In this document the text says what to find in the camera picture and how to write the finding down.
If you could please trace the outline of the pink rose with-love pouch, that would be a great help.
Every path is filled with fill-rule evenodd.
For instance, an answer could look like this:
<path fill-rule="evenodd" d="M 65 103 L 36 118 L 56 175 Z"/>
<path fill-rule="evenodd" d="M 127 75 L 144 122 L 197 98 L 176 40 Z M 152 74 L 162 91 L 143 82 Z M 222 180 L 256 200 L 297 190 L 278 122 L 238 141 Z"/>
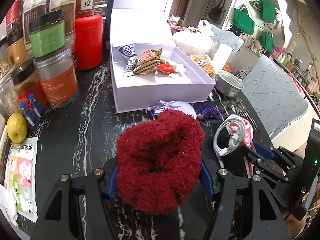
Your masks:
<path fill-rule="evenodd" d="M 252 125 L 245 118 L 237 116 L 237 115 L 234 115 L 234 114 L 229 116 L 227 118 L 227 120 L 231 120 L 231 119 L 234 119 L 234 118 L 241 119 L 241 121 L 244 123 L 244 126 L 245 126 L 245 132 L 244 132 L 244 136 L 243 136 L 243 139 L 242 139 L 242 142 L 241 142 L 241 146 L 242 145 L 246 145 L 251 150 L 256 152 L 255 146 L 253 145 L 253 127 L 252 127 Z M 234 123 L 234 122 L 231 122 L 230 124 L 227 124 L 226 128 L 227 128 L 227 131 L 228 131 L 228 133 L 230 135 L 238 133 L 238 125 L 236 123 Z M 251 176 L 253 175 L 253 164 L 250 163 L 247 159 L 245 159 L 245 166 L 246 166 L 246 171 L 247 171 L 248 178 L 251 178 Z"/>

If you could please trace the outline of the dark red fuzzy sock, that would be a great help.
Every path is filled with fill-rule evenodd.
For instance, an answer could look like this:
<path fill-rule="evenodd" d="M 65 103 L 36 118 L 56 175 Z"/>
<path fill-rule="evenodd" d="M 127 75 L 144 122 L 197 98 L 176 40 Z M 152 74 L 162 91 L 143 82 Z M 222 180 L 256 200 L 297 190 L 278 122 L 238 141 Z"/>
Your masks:
<path fill-rule="evenodd" d="M 182 111 L 127 128 L 117 139 L 116 189 L 122 201 L 150 215 L 171 213 L 195 187 L 204 131 Z"/>

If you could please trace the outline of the grey leaf cushion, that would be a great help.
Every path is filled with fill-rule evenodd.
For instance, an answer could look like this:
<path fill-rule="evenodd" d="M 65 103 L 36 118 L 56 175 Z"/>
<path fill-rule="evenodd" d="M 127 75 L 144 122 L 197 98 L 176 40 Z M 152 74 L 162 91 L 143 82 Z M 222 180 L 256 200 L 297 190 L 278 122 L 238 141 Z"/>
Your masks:
<path fill-rule="evenodd" d="M 308 110 L 293 79 L 266 56 L 242 80 L 243 94 L 274 139 Z"/>

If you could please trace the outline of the purple tassel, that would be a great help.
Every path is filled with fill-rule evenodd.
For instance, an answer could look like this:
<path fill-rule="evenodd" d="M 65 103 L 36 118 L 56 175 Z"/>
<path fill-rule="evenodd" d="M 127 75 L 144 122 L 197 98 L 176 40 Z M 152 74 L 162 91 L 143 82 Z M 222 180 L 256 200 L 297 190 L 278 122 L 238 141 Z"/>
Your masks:
<path fill-rule="evenodd" d="M 222 115 L 220 111 L 210 103 L 200 103 L 199 105 L 194 105 L 194 109 L 197 115 L 197 120 L 200 122 L 211 120 L 222 121 Z"/>

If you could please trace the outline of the steel bowl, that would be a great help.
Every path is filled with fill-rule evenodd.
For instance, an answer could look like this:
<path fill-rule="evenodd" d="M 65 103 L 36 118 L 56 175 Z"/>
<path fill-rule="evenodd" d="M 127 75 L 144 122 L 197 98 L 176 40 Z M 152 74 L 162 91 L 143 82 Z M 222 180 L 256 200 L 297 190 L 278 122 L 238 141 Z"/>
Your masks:
<path fill-rule="evenodd" d="M 244 89 L 244 85 L 240 79 L 224 70 L 219 72 L 215 87 L 228 98 L 235 97 Z"/>

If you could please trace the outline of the pastel sachet packet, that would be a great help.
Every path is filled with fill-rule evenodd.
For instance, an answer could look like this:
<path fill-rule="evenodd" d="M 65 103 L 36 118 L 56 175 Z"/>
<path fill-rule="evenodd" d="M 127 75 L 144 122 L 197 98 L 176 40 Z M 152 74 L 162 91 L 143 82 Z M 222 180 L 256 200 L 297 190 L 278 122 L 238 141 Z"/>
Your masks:
<path fill-rule="evenodd" d="M 15 199 L 17 213 L 36 222 L 35 165 L 38 137 L 27 138 L 21 148 L 10 146 L 5 169 L 5 187 Z"/>

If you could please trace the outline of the blue capped vial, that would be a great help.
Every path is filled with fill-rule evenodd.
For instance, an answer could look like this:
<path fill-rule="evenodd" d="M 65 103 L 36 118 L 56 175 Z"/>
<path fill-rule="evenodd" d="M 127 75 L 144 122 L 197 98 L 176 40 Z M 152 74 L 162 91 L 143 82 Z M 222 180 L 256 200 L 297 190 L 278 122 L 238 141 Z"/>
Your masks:
<path fill-rule="evenodd" d="M 41 118 L 43 116 L 44 110 L 43 110 L 42 106 L 40 105 L 40 103 L 35 99 L 34 93 L 30 93 L 28 95 L 28 100 L 29 100 L 31 107 L 32 107 L 33 111 L 35 112 L 36 116 L 38 118 Z"/>
<path fill-rule="evenodd" d="M 20 103 L 20 109 L 22 110 L 23 115 L 28 120 L 29 124 L 31 124 L 31 126 L 35 126 L 36 125 L 36 116 L 30 110 L 30 108 L 26 105 L 25 102 Z"/>

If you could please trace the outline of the lavender gift box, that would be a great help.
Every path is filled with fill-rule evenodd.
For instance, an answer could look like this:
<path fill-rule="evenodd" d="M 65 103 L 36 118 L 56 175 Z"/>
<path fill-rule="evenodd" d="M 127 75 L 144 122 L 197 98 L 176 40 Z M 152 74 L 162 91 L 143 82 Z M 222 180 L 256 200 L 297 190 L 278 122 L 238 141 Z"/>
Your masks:
<path fill-rule="evenodd" d="M 117 113 L 163 101 L 205 102 L 214 80 L 176 47 L 169 26 L 154 6 L 114 0 L 110 60 Z"/>

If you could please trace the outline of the orange label clear jar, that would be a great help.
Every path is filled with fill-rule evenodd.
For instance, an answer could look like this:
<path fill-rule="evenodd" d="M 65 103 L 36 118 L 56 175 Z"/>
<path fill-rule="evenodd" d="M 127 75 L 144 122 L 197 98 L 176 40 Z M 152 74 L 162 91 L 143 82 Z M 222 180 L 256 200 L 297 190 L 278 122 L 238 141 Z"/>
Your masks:
<path fill-rule="evenodd" d="M 41 86 L 50 104 L 62 108 L 78 96 L 72 50 L 69 46 L 33 60 Z"/>

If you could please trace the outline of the green pink striped snack packet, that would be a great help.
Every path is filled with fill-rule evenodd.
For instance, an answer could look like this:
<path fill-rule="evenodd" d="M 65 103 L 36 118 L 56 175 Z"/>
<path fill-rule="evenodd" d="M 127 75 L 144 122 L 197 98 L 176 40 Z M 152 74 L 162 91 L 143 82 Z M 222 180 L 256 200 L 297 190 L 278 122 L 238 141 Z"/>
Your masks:
<path fill-rule="evenodd" d="M 124 76 L 129 77 L 133 75 L 142 75 L 154 72 L 161 61 L 160 56 L 162 51 L 163 48 L 145 51 L 142 55 L 140 55 L 140 57 L 138 57 L 134 70 L 129 73 L 124 73 Z"/>

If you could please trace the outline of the packaged waffle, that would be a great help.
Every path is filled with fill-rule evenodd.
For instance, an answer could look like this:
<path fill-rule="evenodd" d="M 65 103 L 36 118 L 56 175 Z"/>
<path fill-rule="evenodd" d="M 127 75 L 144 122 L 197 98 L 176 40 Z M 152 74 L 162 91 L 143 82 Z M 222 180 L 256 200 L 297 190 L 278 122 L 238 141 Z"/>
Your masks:
<path fill-rule="evenodd" d="M 206 55 L 192 55 L 190 58 L 210 77 L 216 77 L 216 71 Z"/>

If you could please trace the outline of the green tote bag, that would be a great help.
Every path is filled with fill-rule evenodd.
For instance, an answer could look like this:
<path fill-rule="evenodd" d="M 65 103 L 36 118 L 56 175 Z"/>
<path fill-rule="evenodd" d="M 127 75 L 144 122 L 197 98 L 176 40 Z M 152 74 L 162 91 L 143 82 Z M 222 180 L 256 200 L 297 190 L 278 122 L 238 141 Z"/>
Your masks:
<path fill-rule="evenodd" d="M 232 29 L 237 36 L 242 33 L 248 35 L 254 33 L 254 21 L 249 17 L 245 4 L 242 4 L 238 9 L 234 9 Z"/>
<path fill-rule="evenodd" d="M 250 1 L 250 5 L 258 12 L 263 22 L 274 23 L 276 19 L 276 7 L 268 0 Z"/>
<path fill-rule="evenodd" d="M 258 41 L 262 47 L 268 52 L 272 53 L 274 50 L 273 37 L 268 31 L 263 31 L 262 34 L 258 37 Z"/>

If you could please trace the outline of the purple white snack packet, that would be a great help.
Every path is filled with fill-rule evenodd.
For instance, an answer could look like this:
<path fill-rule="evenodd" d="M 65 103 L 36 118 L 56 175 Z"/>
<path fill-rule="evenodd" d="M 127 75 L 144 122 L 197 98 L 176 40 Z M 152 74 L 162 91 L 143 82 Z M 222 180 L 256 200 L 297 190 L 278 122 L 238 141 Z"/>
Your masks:
<path fill-rule="evenodd" d="M 117 50 L 125 60 L 124 73 L 132 72 L 137 64 L 137 54 L 133 44 L 117 46 Z"/>

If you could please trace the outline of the brown spice jar black lid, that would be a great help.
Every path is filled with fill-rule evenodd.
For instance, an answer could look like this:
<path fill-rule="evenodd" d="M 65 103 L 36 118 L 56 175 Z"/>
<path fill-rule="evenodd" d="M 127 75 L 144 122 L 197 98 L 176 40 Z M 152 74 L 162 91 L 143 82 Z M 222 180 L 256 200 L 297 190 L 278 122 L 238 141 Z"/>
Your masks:
<path fill-rule="evenodd" d="M 28 95 L 33 93 L 42 109 L 46 108 L 48 100 L 42 89 L 33 60 L 28 60 L 19 64 L 12 71 L 11 79 L 13 82 L 12 88 L 18 96 L 19 103 L 25 102 L 26 105 L 30 107 Z"/>

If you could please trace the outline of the clear bag with bowl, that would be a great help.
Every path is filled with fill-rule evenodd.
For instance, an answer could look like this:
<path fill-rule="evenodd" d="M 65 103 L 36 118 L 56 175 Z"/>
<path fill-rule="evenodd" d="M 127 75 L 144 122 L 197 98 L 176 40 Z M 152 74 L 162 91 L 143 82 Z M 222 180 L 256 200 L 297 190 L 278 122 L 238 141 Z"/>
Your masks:
<path fill-rule="evenodd" d="M 189 29 L 174 33 L 173 39 L 176 47 L 186 55 L 204 55 L 212 47 L 214 33 L 207 20 L 200 20 L 197 31 L 192 33 Z"/>

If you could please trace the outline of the red cylindrical canister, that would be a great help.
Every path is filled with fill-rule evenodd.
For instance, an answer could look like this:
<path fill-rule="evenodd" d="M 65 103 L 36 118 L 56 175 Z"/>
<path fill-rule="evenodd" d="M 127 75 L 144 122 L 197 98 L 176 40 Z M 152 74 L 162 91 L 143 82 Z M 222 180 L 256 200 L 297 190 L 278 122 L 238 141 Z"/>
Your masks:
<path fill-rule="evenodd" d="M 103 60 L 103 17 L 92 15 L 76 18 L 75 49 L 78 70 L 90 70 Z"/>

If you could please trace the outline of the dark hanging handbag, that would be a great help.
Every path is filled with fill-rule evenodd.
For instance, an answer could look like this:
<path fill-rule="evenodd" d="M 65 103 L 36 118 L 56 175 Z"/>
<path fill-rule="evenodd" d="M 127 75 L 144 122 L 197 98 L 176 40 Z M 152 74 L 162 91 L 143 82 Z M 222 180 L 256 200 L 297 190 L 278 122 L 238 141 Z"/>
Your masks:
<path fill-rule="evenodd" d="M 226 0 L 220 0 L 208 13 L 208 17 L 212 23 L 220 24 L 225 15 L 225 2 Z"/>

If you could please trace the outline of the green label jar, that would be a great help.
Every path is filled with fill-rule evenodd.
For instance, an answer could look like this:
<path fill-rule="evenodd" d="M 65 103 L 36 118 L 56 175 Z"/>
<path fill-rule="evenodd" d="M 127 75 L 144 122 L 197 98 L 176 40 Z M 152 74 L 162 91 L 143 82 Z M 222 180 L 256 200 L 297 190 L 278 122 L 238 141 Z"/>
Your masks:
<path fill-rule="evenodd" d="M 65 45 L 64 10 L 58 9 L 31 20 L 30 42 L 33 58 L 41 58 Z"/>

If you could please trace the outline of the black stand-up pouch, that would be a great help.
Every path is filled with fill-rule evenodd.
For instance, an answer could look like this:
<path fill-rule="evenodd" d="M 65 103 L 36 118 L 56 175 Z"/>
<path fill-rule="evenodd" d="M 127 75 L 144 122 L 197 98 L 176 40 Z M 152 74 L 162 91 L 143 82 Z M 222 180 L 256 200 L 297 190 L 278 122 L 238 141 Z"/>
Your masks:
<path fill-rule="evenodd" d="M 110 26 L 114 0 L 95 0 L 94 14 L 103 17 L 103 48 L 110 49 Z"/>

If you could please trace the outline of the brown entrance door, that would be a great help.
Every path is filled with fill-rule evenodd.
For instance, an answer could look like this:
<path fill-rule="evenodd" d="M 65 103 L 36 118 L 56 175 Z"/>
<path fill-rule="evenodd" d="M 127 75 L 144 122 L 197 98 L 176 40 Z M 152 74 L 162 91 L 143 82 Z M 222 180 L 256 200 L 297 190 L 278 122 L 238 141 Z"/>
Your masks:
<path fill-rule="evenodd" d="M 173 0 L 169 15 L 184 19 L 189 1 L 190 0 Z"/>

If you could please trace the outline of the lavender drawstring pouch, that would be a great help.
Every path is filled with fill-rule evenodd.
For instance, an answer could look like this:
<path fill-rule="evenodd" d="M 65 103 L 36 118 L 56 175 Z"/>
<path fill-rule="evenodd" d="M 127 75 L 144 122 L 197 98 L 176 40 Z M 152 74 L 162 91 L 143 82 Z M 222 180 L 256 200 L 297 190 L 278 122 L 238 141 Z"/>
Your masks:
<path fill-rule="evenodd" d="M 197 114 L 193 106 L 184 101 L 159 100 L 155 108 L 149 107 L 147 110 L 150 112 L 152 118 L 155 118 L 168 109 L 183 112 L 186 115 L 191 115 L 195 120 L 197 119 Z"/>

